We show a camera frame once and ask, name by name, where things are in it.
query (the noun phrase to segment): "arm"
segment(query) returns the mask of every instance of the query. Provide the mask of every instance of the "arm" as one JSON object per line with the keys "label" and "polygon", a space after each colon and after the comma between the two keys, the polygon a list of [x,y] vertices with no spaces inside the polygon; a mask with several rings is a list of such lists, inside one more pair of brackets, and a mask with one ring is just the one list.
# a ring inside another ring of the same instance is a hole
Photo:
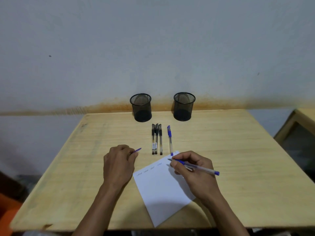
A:
{"label": "arm", "polygon": [[[213,169],[210,159],[200,156],[193,151],[179,153],[175,155],[173,159],[180,159],[201,167]],[[175,160],[171,162],[171,166],[175,169],[176,174],[181,174],[184,177],[191,192],[199,198],[202,204],[210,211],[221,235],[249,236],[246,228],[242,225],[222,196],[214,175],[200,170],[190,172],[183,164]]]}
{"label": "arm", "polygon": [[116,201],[131,179],[138,153],[127,145],[112,147],[104,156],[104,183],[73,236],[101,236],[107,230]]}

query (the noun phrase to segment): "person's left arm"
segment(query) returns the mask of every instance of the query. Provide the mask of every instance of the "person's left arm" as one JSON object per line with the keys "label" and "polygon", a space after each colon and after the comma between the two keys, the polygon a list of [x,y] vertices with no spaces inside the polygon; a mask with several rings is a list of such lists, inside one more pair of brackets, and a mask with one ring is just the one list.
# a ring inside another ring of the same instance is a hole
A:
{"label": "person's left arm", "polygon": [[131,179],[138,153],[127,145],[112,147],[104,156],[104,183],[73,236],[101,236],[107,230],[118,196]]}

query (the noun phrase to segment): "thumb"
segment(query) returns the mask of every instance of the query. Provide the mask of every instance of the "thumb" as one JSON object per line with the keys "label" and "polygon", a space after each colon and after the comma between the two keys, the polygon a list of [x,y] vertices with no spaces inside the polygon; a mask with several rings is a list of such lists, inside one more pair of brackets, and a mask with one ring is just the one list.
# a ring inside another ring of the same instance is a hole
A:
{"label": "thumb", "polygon": [[185,180],[187,180],[189,174],[191,174],[189,170],[187,170],[186,167],[178,161],[172,160],[171,166],[174,168],[175,171],[181,174]]}
{"label": "thumb", "polygon": [[135,163],[135,160],[136,160],[136,158],[137,158],[138,155],[139,155],[138,152],[132,153],[132,154],[129,156],[128,161],[129,161],[130,163],[134,164],[134,163]]}

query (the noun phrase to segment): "black pen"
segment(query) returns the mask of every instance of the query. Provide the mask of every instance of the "black pen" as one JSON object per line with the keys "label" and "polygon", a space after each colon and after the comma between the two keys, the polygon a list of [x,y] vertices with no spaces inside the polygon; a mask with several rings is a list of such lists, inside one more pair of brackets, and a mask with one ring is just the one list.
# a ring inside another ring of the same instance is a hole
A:
{"label": "black pen", "polygon": [[152,155],[154,155],[154,151],[155,151],[154,133],[155,133],[155,125],[152,124]]}
{"label": "black pen", "polygon": [[158,123],[155,125],[155,154],[157,154]]}
{"label": "black pen", "polygon": [[162,148],[162,124],[159,124],[158,131],[160,134],[160,155],[163,155],[163,148]]}

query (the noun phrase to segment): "person's right arm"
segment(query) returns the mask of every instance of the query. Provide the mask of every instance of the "person's right arm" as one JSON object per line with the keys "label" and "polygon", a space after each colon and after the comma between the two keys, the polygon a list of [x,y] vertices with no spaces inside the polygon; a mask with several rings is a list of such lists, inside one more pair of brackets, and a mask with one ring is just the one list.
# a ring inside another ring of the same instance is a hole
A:
{"label": "person's right arm", "polygon": [[[188,161],[192,164],[213,169],[212,161],[193,151],[182,152],[173,159]],[[208,208],[217,228],[223,236],[249,235],[246,228],[236,217],[229,204],[221,194],[214,175],[200,170],[188,171],[183,164],[173,160],[171,166],[175,173],[181,174],[186,180],[191,192]]]}

